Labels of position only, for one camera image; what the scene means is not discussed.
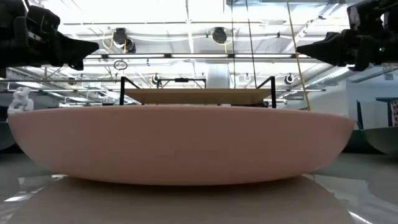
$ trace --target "floor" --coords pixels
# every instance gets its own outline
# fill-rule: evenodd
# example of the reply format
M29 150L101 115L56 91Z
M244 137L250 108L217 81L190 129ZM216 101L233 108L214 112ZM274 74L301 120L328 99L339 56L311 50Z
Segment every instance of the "floor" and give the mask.
M341 154L287 180L227 187L107 184L0 154L0 224L398 223L398 159Z

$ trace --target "wooden board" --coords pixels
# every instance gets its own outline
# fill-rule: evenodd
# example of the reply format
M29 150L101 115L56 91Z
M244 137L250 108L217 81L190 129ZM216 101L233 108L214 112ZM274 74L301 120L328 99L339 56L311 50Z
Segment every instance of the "wooden board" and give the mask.
M144 104L252 104L270 89L129 89L127 96Z

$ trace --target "black metal frame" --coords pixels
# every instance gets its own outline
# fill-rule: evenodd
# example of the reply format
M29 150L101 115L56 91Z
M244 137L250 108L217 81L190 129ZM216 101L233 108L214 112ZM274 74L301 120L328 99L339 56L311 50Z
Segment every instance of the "black metal frame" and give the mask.
M275 85L275 77L269 77L267 78L266 81L261 83L257 88L263 87L265 84L267 84L269 81L271 81L271 106L272 108L276 108L276 85Z
M178 83L183 83L183 82L185 83L185 82L189 82L189 81L193 81L193 82L202 81L205 83L205 88L207 88L206 78L160 78L156 82L156 88L160 87L160 84L162 83L162 81L166 81L166 82L174 81L174 82L178 82Z
M124 92L126 90L125 89L125 82L129 82L130 84L132 84L137 89L140 89L133 81L131 81L127 77L121 77L121 80L120 80L120 101L119 101L119 105L124 105Z

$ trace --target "white sculpture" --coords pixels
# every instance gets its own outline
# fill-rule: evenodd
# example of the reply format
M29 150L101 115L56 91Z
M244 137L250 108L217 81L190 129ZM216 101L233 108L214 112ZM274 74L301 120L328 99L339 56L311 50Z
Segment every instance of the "white sculpture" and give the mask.
M25 111L32 111L34 103L32 99L29 99L30 88L19 87L17 91L12 95L14 99L12 100L10 106L8 107L8 114L22 113Z

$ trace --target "large pink bowl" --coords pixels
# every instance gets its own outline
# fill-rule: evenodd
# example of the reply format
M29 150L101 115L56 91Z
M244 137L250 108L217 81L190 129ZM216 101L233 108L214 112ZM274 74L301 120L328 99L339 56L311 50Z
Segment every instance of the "large pink bowl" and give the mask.
M345 147L350 119L306 111L216 106L105 106L9 117L21 149L84 179L218 185L297 176Z

